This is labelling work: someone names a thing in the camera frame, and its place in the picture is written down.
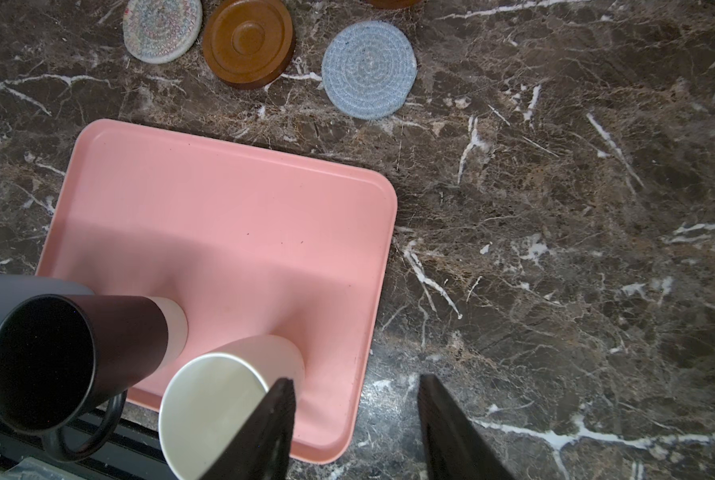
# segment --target white cup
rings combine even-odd
[[[281,377],[298,397],[304,360],[289,340],[252,336],[228,343],[181,367],[160,404],[160,446],[179,480],[197,480],[237,435]]]

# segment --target multicolored woven coaster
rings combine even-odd
[[[125,47],[142,62],[172,62],[192,46],[202,21],[200,0],[130,0],[122,17]]]
[[[362,120],[377,120],[402,107],[416,73],[408,38],[385,22],[344,28],[323,57],[328,98],[345,114]]]

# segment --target marble countertop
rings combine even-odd
[[[124,4],[0,2],[0,272],[34,272],[98,118],[370,168],[399,212],[354,438],[291,478],[423,480],[422,372],[516,478],[715,478],[715,0],[286,0],[294,61],[255,91],[199,42],[133,59]],[[378,121],[320,83],[367,19],[419,64]]]

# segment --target tray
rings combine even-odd
[[[291,340],[306,379],[290,454],[328,463],[352,439],[396,212],[371,170],[96,120],[37,274],[184,308],[184,351],[128,392],[153,410],[196,356],[261,333]]]

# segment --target mug handle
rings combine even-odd
[[[125,390],[109,399],[107,411],[98,430],[77,450],[71,450],[67,446],[64,439],[64,427],[56,428],[43,435],[42,447],[48,455],[59,462],[77,462],[93,455],[114,433],[114,428],[117,427],[122,416],[122,408],[125,406],[125,397],[127,396],[128,390]]]

